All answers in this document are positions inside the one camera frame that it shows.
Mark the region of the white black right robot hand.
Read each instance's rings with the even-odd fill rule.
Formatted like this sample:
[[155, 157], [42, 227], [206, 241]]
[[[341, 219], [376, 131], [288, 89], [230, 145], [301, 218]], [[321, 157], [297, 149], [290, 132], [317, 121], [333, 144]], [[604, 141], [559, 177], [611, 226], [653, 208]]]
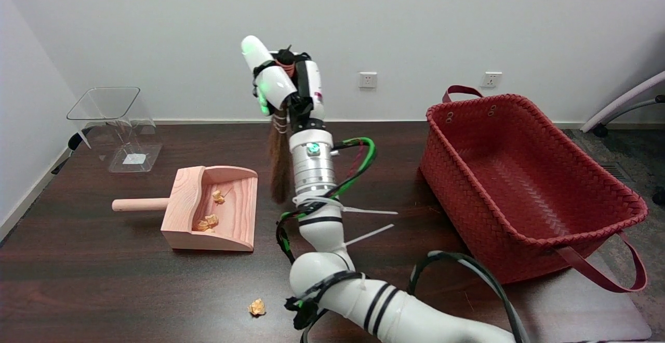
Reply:
[[286, 120], [293, 133], [325, 128], [321, 74], [309, 54], [290, 47], [269, 51], [253, 35], [242, 40], [241, 50], [263, 115]]

